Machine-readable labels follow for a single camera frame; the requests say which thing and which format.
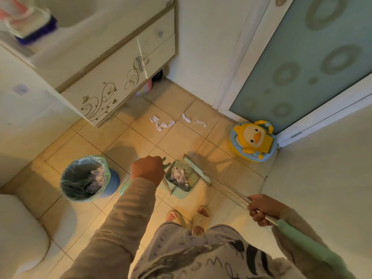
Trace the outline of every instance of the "door frame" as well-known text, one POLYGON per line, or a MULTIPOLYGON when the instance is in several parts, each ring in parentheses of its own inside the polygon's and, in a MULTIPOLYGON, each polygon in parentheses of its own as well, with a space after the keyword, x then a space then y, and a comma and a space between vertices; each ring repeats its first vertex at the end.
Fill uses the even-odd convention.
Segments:
MULTIPOLYGON (((281 7, 276 5, 276 0, 270 0, 268 3, 257 30, 253 37, 249 39, 249 42, 246 43, 248 48, 241 61, 239 61, 239 65, 236 65, 238 68, 234 76, 230 73, 230 85, 227 87, 225 83, 227 87, 225 87, 225 91, 220 90, 220 96, 216 100, 217 104, 214 105, 220 113, 237 122, 247 121, 229 111, 229 109, 292 1, 287 0, 281 7)), ((361 79, 336 97, 281 131, 277 135, 278 145, 284 147, 370 104, 372 104, 372 74, 361 79)))

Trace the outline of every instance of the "plastic trash bag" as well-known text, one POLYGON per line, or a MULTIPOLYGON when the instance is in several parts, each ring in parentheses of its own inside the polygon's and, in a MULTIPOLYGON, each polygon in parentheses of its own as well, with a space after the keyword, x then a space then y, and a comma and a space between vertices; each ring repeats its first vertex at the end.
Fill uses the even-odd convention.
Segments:
POLYGON ((100 155, 88 155, 70 163, 63 171, 59 183, 62 193, 70 201, 86 202, 97 198, 106 188, 110 181, 111 173, 106 159, 100 155), (103 176, 105 182, 95 194, 86 191, 86 187, 92 182, 91 170, 99 167, 105 169, 103 176))

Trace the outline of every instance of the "sleeve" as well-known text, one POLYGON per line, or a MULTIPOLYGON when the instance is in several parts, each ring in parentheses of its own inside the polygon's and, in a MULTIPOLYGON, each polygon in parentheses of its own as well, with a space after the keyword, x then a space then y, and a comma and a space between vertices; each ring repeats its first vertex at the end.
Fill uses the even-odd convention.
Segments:
POLYGON ((145 234, 155 206, 156 187, 134 178, 103 225, 60 279, 122 279, 145 234))
MULTIPOLYGON (((296 228, 298 231, 317 241, 319 244, 327 247, 318 234, 311 228, 311 226, 292 208, 285 209, 280 217, 285 220, 289 225, 296 228)), ((296 244, 292 243, 285 235, 281 234, 277 227, 272 228, 272 232, 276 242, 284 253, 284 255, 300 269, 304 276, 308 279, 341 279, 342 277, 326 266, 324 263, 319 262, 311 255, 307 254, 296 244)))

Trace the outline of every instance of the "slipper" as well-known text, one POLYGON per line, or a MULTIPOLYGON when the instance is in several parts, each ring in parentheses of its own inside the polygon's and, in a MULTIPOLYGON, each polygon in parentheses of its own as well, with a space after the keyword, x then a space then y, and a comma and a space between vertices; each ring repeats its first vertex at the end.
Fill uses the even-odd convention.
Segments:
POLYGON ((182 216, 178 211, 176 211, 175 209, 172 210, 172 211, 170 211, 170 212, 168 212, 168 213, 167 213, 167 216, 168 216, 171 212, 175 212, 176 215, 177 215, 177 217, 176 217, 175 219, 173 219, 172 222, 175 222, 175 223, 181 225, 183 228, 186 228, 186 222, 185 222, 185 220, 183 219, 183 216, 182 216))
POLYGON ((194 231, 195 226, 200 226, 201 228, 203 228, 203 230, 205 232, 209 228, 209 224, 211 223, 211 214, 209 213, 209 210, 207 209, 207 207, 206 206, 199 206, 199 208, 206 209, 209 216, 208 217, 204 216, 204 215, 198 213, 198 211, 196 211, 196 215, 193 217, 193 221, 192 221, 191 232, 194 231))

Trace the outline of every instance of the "children's potty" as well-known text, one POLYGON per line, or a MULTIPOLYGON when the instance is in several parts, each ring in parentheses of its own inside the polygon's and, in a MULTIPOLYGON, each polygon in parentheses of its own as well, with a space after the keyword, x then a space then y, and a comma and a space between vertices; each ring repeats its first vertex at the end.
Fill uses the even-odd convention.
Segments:
POLYGON ((274 128, 268 121, 241 122, 234 126, 230 141, 235 152, 250 161, 261 163, 268 160, 277 147, 274 128))

